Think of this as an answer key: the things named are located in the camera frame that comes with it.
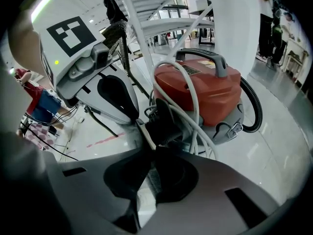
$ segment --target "black vacuum hose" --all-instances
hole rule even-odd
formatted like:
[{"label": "black vacuum hose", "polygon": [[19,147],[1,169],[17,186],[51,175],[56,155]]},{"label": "black vacuum hose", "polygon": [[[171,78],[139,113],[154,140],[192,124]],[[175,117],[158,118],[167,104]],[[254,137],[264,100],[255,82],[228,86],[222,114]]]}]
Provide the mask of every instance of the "black vacuum hose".
[{"label": "black vacuum hose", "polygon": [[246,126],[243,124],[243,131],[247,133],[253,133],[253,132],[256,132],[258,129],[260,129],[261,127],[261,124],[263,121],[262,106],[253,88],[249,85],[249,83],[243,77],[241,77],[241,80],[240,80],[240,87],[244,90],[244,92],[250,99],[250,102],[253,106],[254,113],[255,113],[254,124],[252,126]]}]

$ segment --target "vacuum cleaner handle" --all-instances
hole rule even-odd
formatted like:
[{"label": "vacuum cleaner handle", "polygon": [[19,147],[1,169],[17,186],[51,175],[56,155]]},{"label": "vacuum cleaner handle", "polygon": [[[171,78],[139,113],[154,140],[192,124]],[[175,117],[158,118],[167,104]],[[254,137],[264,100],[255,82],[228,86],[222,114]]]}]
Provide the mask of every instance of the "vacuum cleaner handle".
[{"label": "vacuum cleaner handle", "polygon": [[177,51],[176,60],[184,61],[186,54],[197,55],[212,60],[215,63],[215,75],[217,77],[227,77],[227,63],[221,55],[205,49],[183,48]]}]

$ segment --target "person in black clothing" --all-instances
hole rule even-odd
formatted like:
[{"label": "person in black clothing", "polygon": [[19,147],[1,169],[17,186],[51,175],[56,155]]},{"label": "person in black clothing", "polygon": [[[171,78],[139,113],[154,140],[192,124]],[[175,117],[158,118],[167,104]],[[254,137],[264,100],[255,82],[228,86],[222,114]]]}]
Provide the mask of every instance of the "person in black clothing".
[{"label": "person in black clothing", "polygon": [[276,48],[272,62],[274,64],[274,67],[277,68],[277,65],[279,64],[279,61],[281,60],[285,47],[287,45],[288,39],[292,38],[294,39],[294,35],[292,34],[292,15],[289,12],[284,13],[284,15],[281,17],[280,20],[280,26],[282,28],[283,34],[282,34],[282,45],[280,48]]},{"label": "person in black clothing", "polygon": [[119,9],[115,0],[103,0],[103,4],[107,8],[107,17],[110,20],[110,24],[120,20],[128,21],[123,12]]},{"label": "person in black clothing", "polygon": [[259,0],[261,23],[259,36],[259,54],[257,58],[266,62],[271,56],[271,23],[273,22],[273,0]]}]

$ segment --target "red floor marking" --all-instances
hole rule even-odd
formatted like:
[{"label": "red floor marking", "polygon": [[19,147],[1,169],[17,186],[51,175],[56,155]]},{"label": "red floor marking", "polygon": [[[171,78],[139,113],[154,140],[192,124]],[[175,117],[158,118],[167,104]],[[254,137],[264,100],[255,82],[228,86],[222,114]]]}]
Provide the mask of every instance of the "red floor marking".
[{"label": "red floor marking", "polygon": [[125,135],[125,133],[122,132],[122,133],[117,134],[117,135],[118,135],[117,137],[111,136],[111,137],[109,137],[109,138],[107,138],[107,139],[100,140],[100,141],[96,142],[95,145],[96,145],[96,144],[99,144],[99,143],[104,143],[104,142],[110,141],[110,140],[112,140],[112,139],[116,139],[116,138],[118,138],[119,136]]},{"label": "red floor marking", "polygon": [[[105,143],[105,142],[107,142],[107,141],[110,141],[110,140],[116,139],[116,138],[118,138],[118,137],[120,137],[120,136],[125,135],[125,132],[122,132],[122,133],[117,134],[117,135],[118,135],[117,137],[115,137],[115,136],[111,136],[111,137],[108,137],[107,139],[100,140],[100,141],[96,142],[94,145],[96,145],[96,144],[100,144],[100,143]],[[91,143],[91,144],[87,145],[87,146],[86,146],[86,148],[89,148],[89,147],[92,147],[92,146],[93,146],[93,144]]]}]

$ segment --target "white robot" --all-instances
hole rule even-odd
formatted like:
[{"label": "white robot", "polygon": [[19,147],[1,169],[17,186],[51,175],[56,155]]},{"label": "white robot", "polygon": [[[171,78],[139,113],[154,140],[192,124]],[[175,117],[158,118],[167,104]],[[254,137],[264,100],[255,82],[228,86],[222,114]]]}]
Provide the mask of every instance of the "white robot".
[{"label": "white robot", "polygon": [[119,124],[138,118],[132,84],[92,25],[74,17],[41,31],[40,38],[44,69],[68,107],[80,101]]}]

